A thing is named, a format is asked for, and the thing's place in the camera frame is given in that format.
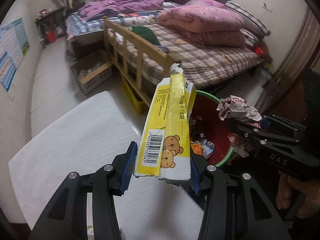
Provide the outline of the person right hand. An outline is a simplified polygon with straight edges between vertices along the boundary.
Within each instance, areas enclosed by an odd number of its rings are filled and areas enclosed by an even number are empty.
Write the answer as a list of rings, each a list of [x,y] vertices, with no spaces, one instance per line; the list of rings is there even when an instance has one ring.
[[[296,216],[306,218],[319,211],[319,181],[299,181],[280,172],[276,205],[278,209],[288,209],[298,202]]]

